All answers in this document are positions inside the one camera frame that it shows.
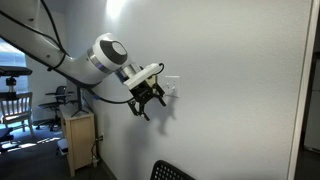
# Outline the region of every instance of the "wooden cabinet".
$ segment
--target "wooden cabinet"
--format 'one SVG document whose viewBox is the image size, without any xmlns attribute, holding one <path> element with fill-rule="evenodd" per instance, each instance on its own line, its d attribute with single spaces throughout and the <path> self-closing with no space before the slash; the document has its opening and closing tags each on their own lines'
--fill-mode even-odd
<svg viewBox="0 0 320 180">
<path fill-rule="evenodd" d="M 60 106 L 61 127 L 63 136 L 68 142 L 68 163 L 71 177 L 75 175 L 75 170 L 92 162 L 91 148 L 95 141 L 94 114 L 77 112 L 77 104 L 67 104 Z"/>
</svg>

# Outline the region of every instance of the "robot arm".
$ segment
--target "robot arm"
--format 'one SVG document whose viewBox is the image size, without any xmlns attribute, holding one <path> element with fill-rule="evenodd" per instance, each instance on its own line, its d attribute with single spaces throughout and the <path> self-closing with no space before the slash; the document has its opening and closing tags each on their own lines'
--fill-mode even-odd
<svg viewBox="0 0 320 180">
<path fill-rule="evenodd" d="M 101 35 L 87 52 L 72 58 L 58 45 L 32 31 L 38 29 L 39 8 L 39 0 L 1 1 L 0 24 L 5 28 L 0 28 L 0 37 L 36 61 L 49 68 L 54 67 L 56 72 L 90 92 L 93 92 L 91 88 L 115 72 L 133 95 L 133 99 L 127 103 L 135 115 L 149 120 L 144 105 L 154 97 L 165 106 L 163 90 L 158 84 L 151 87 L 145 81 L 161 71 L 160 64 L 151 64 L 142 70 L 128 60 L 126 49 L 112 34 Z"/>
</svg>

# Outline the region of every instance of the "window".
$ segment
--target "window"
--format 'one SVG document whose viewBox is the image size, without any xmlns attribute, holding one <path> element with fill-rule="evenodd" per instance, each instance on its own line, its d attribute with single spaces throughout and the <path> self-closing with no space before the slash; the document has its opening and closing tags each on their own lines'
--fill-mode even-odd
<svg viewBox="0 0 320 180">
<path fill-rule="evenodd" d="M 26 58 L 23 52 L 14 48 L 3 39 L 0 39 L 0 66 L 20 66 L 27 67 Z M 9 87 L 6 85 L 7 76 L 0 77 L 0 92 L 8 92 Z M 28 76 L 19 76 L 15 78 L 17 85 L 14 89 L 18 93 L 28 92 Z"/>
</svg>

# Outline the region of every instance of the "wall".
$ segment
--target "wall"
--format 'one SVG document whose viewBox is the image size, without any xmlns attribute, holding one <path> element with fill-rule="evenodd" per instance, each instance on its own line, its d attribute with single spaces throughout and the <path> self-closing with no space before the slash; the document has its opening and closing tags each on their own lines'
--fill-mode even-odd
<svg viewBox="0 0 320 180">
<path fill-rule="evenodd" d="M 66 46 L 64 14 L 54 11 L 52 11 L 51 14 L 55 20 L 62 44 Z M 39 15 L 39 29 L 50 36 L 55 37 L 50 20 L 45 10 L 42 8 L 40 9 Z M 27 57 L 27 66 L 33 70 L 32 75 L 29 76 L 29 88 L 30 91 L 33 92 L 33 121 L 53 118 L 54 111 L 50 109 L 41 109 L 38 105 L 55 101 L 54 98 L 46 96 L 45 94 L 48 92 L 55 92 L 59 85 L 66 85 L 66 79 L 54 71 L 48 72 L 46 66 L 30 57 Z"/>
<path fill-rule="evenodd" d="M 93 101 L 102 159 L 120 180 L 149 179 L 158 159 L 196 179 L 286 179 L 311 0 L 70 0 L 68 49 L 114 33 L 142 66 L 181 77 L 180 98 L 146 107 Z M 94 89 L 130 97 L 114 75 Z"/>
</svg>

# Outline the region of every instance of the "chair back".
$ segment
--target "chair back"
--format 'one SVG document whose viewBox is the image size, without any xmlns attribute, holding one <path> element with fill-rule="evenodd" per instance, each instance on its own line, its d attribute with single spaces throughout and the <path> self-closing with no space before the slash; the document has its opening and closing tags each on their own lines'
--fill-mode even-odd
<svg viewBox="0 0 320 180">
<path fill-rule="evenodd" d="M 195 180 L 166 161 L 158 160 L 152 170 L 150 180 Z"/>
<path fill-rule="evenodd" d="M 58 86 L 55 95 L 58 104 L 66 104 L 66 86 Z"/>
<path fill-rule="evenodd" d="M 1 112 L 4 117 L 31 113 L 32 92 L 17 94 L 16 100 L 1 100 Z"/>
</svg>

